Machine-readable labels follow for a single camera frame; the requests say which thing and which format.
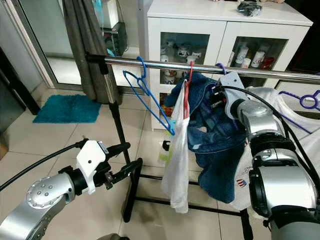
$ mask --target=blue jacket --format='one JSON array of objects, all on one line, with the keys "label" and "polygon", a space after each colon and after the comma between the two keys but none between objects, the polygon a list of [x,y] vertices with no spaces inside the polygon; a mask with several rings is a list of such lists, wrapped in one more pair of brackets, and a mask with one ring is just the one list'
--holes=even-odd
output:
[{"label": "blue jacket", "polygon": [[[245,146],[245,129],[227,117],[224,107],[211,107],[212,88],[217,81],[198,72],[192,74],[189,86],[190,121],[188,148],[203,168],[198,182],[208,194],[225,203],[235,198],[234,176]],[[165,99],[164,105],[175,105],[182,82]]]}]

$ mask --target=white floor tile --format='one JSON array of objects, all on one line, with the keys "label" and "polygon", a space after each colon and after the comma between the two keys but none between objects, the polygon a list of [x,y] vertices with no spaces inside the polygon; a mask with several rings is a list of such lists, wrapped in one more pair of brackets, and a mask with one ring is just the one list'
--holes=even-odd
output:
[{"label": "white floor tile", "polygon": [[[41,155],[8,152],[0,160],[0,185],[34,162],[44,158]],[[0,193],[0,223],[24,199],[28,188],[38,179],[47,176],[57,158],[52,158],[32,169]]]},{"label": "white floor tile", "polygon": [[[162,177],[164,168],[144,166],[141,170],[142,174]],[[189,171],[189,180],[197,182],[200,172]],[[168,199],[167,195],[162,191],[161,180],[141,177],[137,190],[137,196],[156,199]],[[202,190],[198,185],[188,186],[188,202],[197,206],[208,208],[217,208],[217,201],[211,198],[207,192]]]},{"label": "white floor tile", "polygon": [[29,110],[21,114],[4,132],[9,151],[49,155],[62,149],[77,124],[32,123]]},{"label": "white floor tile", "polygon": [[[152,131],[151,129],[151,114],[147,112],[142,136],[140,140],[140,145],[137,153],[137,157],[143,159],[143,164],[152,167],[163,167],[163,164],[159,161],[159,152],[162,148],[165,130],[156,129]],[[189,163],[188,169],[193,171],[202,171],[196,163],[196,156],[193,152],[189,151]]]},{"label": "white floor tile", "polygon": [[232,207],[230,204],[224,203],[222,201],[217,201],[218,208],[227,211],[240,212],[239,210]]},{"label": "white floor tile", "polygon": [[[243,240],[243,228],[239,216],[219,214],[221,240]],[[271,234],[268,228],[263,226],[263,221],[254,217],[249,217],[253,232],[253,239],[271,240]]]},{"label": "white floor tile", "polygon": [[[150,97],[145,95],[140,95],[143,101],[149,105]],[[122,104],[119,106],[121,109],[136,109],[136,110],[147,110],[145,105],[140,101],[140,99],[133,94],[123,94]]]},{"label": "white floor tile", "polygon": [[[145,111],[120,109],[120,117],[123,126],[124,136],[127,142],[131,144],[129,156],[131,160],[136,158],[138,144],[140,141],[142,126],[145,119]],[[106,147],[120,143],[114,119],[111,111],[107,107],[101,107],[99,116],[95,123],[78,123],[67,144],[73,144],[83,139],[83,136],[90,140],[102,141]],[[63,156],[66,158],[75,158],[79,149],[72,149]],[[113,157],[109,160],[114,163],[124,163],[123,154]]]},{"label": "white floor tile", "polygon": [[134,204],[131,221],[122,223],[120,234],[130,240],[220,240],[216,213],[190,210],[175,213],[167,205],[139,202]]},{"label": "white floor tile", "polygon": [[[73,158],[60,157],[53,166],[50,175],[71,165],[75,167]],[[116,173],[123,164],[111,163],[111,170]],[[45,240],[95,240],[110,233],[117,233],[122,219],[122,208],[126,200],[129,178],[126,178],[106,190],[104,186],[96,188],[95,193],[84,193],[53,218]]]},{"label": "white floor tile", "polygon": [[37,101],[46,102],[52,95],[85,95],[83,91],[48,88]]}]

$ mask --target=blue hanger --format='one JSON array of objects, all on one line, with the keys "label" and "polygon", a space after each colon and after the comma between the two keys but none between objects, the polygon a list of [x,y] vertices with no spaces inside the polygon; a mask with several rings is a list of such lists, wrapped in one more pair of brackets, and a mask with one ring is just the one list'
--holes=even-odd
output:
[{"label": "blue hanger", "polygon": [[[132,88],[132,90],[134,91],[135,95],[140,99],[140,101],[143,103],[143,105],[145,106],[145,108],[165,127],[165,129],[167,129],[169,131],[169,133],[171,133],[171,135],[175,135],[175,131],[174,131],[174,127],[173,127],[173,122],[171,122],[170,120],[168,120],[166,114],[164,113],[162,107],[160,106],[160,104],[157,102],[155,96],[152,94],[152,92],[150,91],[150,89],[148,88],[148,85],[145,82],[145,78],[147,77],[147,71],[146,71],[146,64],[144,62],[144,60],[138,56],[136,58],[137,60],[141,61],[142,66],[143,66],[143,74],[141,75],[141,77],[137,77],[136,75],[134,75],[133,73],[129,72],[129,71],[122,71],[123,75],[125,77],[125,79],[128,81],[130,87]],[[142,98],[139,96],[139,94],[137,93],[137,91],[135,90],[135,88],[132,86],[131,82],[128,80],[127,78],[127,74],[131,75],[132,77],[134,77],[136,79],[136,83],[138,84],[139,88],[142,89],[142,91],[145,93],[145,95],[147,96],[151,96],[151,98],[153,99],[153,101],[155,102],[155,104],[157,105],[157,107],[159,108],[161,114],[163,115],[166,124],[149,108],[149,106],[142,100]]]}]

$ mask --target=purple hanger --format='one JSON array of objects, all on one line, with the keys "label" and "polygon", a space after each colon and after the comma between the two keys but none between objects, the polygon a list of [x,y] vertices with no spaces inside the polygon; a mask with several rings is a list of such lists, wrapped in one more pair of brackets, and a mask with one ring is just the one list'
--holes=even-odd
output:
[{"label": "purple hanger", "polygon": [[[300,105],[302,107],[304,107],[305,109],[317,109],[318,111],[320,111],[320,107],[319,107],[319,100],[317,98],[317,95],[320,94],[320,90],[317,90],[315,91],[315,93],[313,95],[310,95],[310,94],[307,94],[307,95],[304,95],[302,97],[299,97],[291,92],[287,92],[287,91],[281,91],[279,92],[279,94],[286,94],[286,95],[289,95],[291,97],[294,97],[296,99],[299,99],[300,101]],[[307,106],[304,104],[304,100],[306,98],[312,98],[314,100],[314,105],[313,106]]]},{"label": "purple hanger", "polygon": [[[299,97],[291,92],[288,91],[281,91],[279,92],[279,94],[286,94],[288,96],[294,97],[296,99],[299,99],[300,105],[302,107],[304,107],[305,109],[317,109],[318,111],[320,111],[320,107],[319,107],[319,100],[317,99],[317,95],[320,94],[320,90],[317,90],[313,95],[307,94],[304,95],[302,97]],[[314,105],[313,106],[307,106],[304,104],[304,100],[306,98],[312,98],[314,100]],[[282,117],[284,117],[285,119],[287,119],[289,122],[293,123],[294,125],[296,125],[297,127],[301,128],[302,130],[306,131],[308,134],[311,134],[312,132],[310,132],[309,130],[305,129],[303,126],[301,126],[300,124],[296,123],[295,121],[291,120],[290,118],[288,118],[287,116],[281,114]]]},{"label": "purple hanger", "polygon": [[225,67],[221,62],[218,62],[218,63],[216,64],[216,66],[222,69],[222,72],[223,72],[224,75],[227,74],[226,67]]}]

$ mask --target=blue rug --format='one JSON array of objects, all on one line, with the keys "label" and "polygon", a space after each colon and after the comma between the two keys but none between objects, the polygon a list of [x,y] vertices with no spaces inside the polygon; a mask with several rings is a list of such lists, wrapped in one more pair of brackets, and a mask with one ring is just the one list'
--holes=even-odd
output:
[{"label": "blue rug", "polygon": [[53,95],[46,101],[33,123],[95,123],[100,107],[100,103],[85,95]]}]

